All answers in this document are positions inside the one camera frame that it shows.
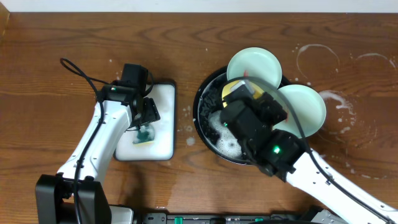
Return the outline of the yellow plate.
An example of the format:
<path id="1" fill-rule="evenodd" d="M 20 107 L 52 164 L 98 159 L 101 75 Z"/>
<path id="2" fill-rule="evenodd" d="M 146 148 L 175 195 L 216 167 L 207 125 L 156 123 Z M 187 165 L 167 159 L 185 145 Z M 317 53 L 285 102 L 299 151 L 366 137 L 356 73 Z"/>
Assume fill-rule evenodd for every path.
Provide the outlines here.
<path id="1" fill-rule="evenodd" d="M 240 87 L 243 84 L 249 84 L 251 86 L 251 90 L 253 92 L 254 99 L 259 98 L 264 93 L 264 90 L 262 88 L 260 88 L 257 84 L 255 84 L 253 82 L 250 82 L 248 80 L 236 80 L 236 81 L 233 81 L 233 82 L 225 85 L 223 87 L 223 89 L 222 89 L 221 97 L 222 97 L 222 102 L 223 102 L 223 107 L 224 108 L 228 105 L 228 103 L 225 100 L 225 97 L 228 94 L 230 94 L 233 91 L 235 91 L 235 89 L 237 89 L 238 87 Z"/>

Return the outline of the green scrubbing sponge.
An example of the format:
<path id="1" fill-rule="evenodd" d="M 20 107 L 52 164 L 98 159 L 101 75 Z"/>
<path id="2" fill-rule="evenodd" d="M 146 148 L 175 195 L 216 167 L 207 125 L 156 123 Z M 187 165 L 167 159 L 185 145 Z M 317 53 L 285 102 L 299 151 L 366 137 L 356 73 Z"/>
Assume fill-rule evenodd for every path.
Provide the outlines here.
<path id="1" fill-rule="evenodd" d="M 136 130 L 136 135 L 133 137 L 133 144 L 141 144 L 151 142 L 155 139 L 155 129 L 151 124 L 145 124 L 140 126 Z"/>

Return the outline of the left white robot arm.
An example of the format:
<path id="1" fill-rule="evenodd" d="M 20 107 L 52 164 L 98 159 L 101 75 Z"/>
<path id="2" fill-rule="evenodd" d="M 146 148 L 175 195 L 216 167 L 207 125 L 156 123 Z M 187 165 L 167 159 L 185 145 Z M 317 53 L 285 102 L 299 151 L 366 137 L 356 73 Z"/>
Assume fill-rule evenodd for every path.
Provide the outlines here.
<path id="1" fill-rule="evenodd" d="M 125 64 L 120 80 L 95 89 L 95 112 L 78 146 L 55 175 L 41 175 L 35 186 L 39 223 L 132 223 L 132 209 L 110 205 L 103 190 L 106 171 L 119 140 L 158 121 L 148 94 L 152 74 Z"/>

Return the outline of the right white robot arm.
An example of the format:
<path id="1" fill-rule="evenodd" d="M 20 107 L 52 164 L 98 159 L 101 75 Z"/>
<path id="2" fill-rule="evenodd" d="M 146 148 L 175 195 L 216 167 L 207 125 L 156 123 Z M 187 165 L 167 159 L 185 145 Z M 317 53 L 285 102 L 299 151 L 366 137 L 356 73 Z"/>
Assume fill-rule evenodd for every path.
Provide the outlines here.
<path id="1" fill-rule="evenodd" d="M 289 100 L 289 109 L 264 92 L 248 90 L 223 96 L 220 120 L 232 132 L 250 164 L 270 177 L 308 193 L 348 223 L 397 223 L 397 210 L 374 198 L 327 164 L 305 139 Z"/>

